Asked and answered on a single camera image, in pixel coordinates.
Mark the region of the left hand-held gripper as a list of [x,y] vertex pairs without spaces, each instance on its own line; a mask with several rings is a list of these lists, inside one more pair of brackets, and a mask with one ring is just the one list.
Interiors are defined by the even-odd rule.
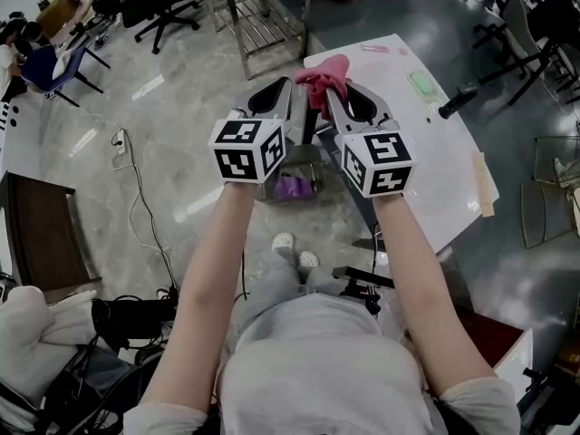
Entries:
[[224,182],[264,184],[283,162],[293,87],[283,76],[242,92],[234,110],[216,121],[208,147]]

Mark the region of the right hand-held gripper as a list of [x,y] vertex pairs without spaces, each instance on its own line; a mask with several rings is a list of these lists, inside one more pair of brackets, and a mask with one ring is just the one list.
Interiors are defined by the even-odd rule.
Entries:
[[378,94],[356,82],[347,83],[347,92],[348,104],[326,89],[338,169],[364,198],[401,194],[416,166],[408,135]]

